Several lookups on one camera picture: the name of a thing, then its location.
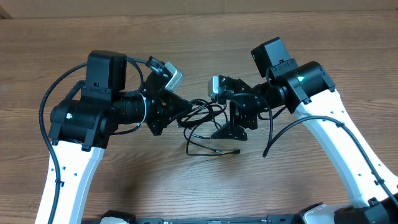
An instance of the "beige wall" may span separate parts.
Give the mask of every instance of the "beige wall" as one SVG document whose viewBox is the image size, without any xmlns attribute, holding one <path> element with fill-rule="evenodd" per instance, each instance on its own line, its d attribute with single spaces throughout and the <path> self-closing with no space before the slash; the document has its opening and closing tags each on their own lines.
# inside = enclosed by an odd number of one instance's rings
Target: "beige wall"
<svg viewBox="0 0 398 224">
<path fill-rule="evenodd" d="M 395 10 L 398 0 L 0 0 L 13 18 Z"/>
</svg>

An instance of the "white wire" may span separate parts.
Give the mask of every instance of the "white wire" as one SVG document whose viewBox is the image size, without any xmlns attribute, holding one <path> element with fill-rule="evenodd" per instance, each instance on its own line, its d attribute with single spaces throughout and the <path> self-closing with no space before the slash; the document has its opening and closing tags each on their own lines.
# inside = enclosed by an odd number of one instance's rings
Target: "white wire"
<svg viewBox="0 0 398 224">
<path fill-rule="evenodd" d="M 145 113 L 144 113 L 144 118 L 142 119 L 142 121 L 140 123 L 138 123 L 139 125 L 141 125 L 145 119 L 147 118 L 147 98 L 144 97 L 143 94 L 139 93 L 142 96 L 142 100 L 144 101 L 144 107 L 145 107 Z"/>
</svg>

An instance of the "wooden tabletop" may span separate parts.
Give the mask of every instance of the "wooden tabletop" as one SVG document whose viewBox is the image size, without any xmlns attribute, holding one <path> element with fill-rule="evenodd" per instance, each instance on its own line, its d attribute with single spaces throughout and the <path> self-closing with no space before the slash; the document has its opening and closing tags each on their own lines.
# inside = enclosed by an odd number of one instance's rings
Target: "wooden tabletop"
<svg viewBox="0 0 398 224">
<path fill-rule="evenodd" d="M 213 75 L 241 78 L 252 86 L 264 82 L 250 51 L 276 36 L 299 65 L 312 60 L 323 65 L 362 135 L 398 174 L 396 11 L 1 20 L 0 223 L 34 222 L 49 163 L 39 105 L 54 80 L 84 62 L 91 50 L 170 61 L 186 76 L 176 94 L 208 99 Z M 74 73 L 50 95 L 47 130 L 52 108 L 84 76 L 84 70 Z M 129 67 L 127 87 L 138 84 L 137 72 Z M 293 120 L 284 112 L 275 120 L 275 132 Z M 111 138 L 85 218 L 109 209 L 138 217 L 259 217 L 295 213 L 316 202 L 348 201 L 336 170 L 303 125 L 281 137 L 266 159 L 261 153 L 267 122 L 248 131 L 246 142 L 202 140 L 242 149 L 240 155 L 217 158 L 186 156 L 182 130 L 175 125 L 161 136 L 143 125 L 137 133 Z M 198 131 L 211 134 L 214 127 Z"/>
</svg>

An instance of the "cable clip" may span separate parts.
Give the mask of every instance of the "cable clip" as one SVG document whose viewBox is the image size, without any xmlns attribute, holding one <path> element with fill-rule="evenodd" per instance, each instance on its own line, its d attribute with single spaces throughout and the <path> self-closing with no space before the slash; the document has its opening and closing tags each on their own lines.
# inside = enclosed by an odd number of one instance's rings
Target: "cable clip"
<svg viewBox="0 0 398 224">
<path fill-rule="evenodd" d="M 55 183 L 60 183 L 60 184 L 61 184 L 61 187 L 63 187 L 63 185 L 65 184 L 64 181 L 57 180 L 57 179 L 55 179 Z"/>
<path fill-rule="evenodd" d="M 380 182 L 378 182 L 378 181 L 376 181 L 376 180 L 374 181 L 374 183 L 375 183 L 376 185 L 383 184 L 384 182 L 385 182 L 384 179 L 381 179 Z"/>
<path fill-rule="evenodd" d="M 336 126 L 337 126 L 337 128 L 341 128 L 341 127 L 346 126 L 346 124 L 344 122 L 340 122 L 340 123 L 336 124 Z"/>
</svg>

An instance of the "table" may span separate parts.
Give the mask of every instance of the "table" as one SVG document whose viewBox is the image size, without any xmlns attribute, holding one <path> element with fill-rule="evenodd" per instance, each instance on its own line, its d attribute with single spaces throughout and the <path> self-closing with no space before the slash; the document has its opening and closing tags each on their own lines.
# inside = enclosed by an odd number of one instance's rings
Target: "table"
<svg viewBox="0 0 398 224">
<path fill-rule="evenodd" d="M 276 36 L 299 65 L 311 60 L 323 65 L 358 129 L 398 174 L 396 11 L 1 20 L 0 222 L 34 222 L 49 162 L 39 105 L 51 83 L 84 62 L 91 50 L 170 61 L 186 76 L 176 94 L 208 99 L 207 81 L 213 75 L 242 78 L 252 86 L 264 82 L 250 51 Z M 131 90 L 139 79 L 132 67 L 127 72 L 126 89 Z M 84 70 L 74 73 L 50 95 L 47 130 L 51 109 L 84 76 Z M 283 113 L 274 131 L 293 120 L 294 115 Z M 268 128 L 260 121 L 246 142 L 203 140 L 242 149 L 240 155 L 217 158 L 186 156 L 175 123 L 161 136 L 151 135 L 146 125 L 137 133 L 113 136 L 84 217 L 98 218 L 109 209 L 137 217 L 260 217 L 295 213 L 316 202 L 348 201 L 334 167 L 302 125 L 263 159 Z M 199 131 L 211 134 L 214 127 Z"/>
</svg>

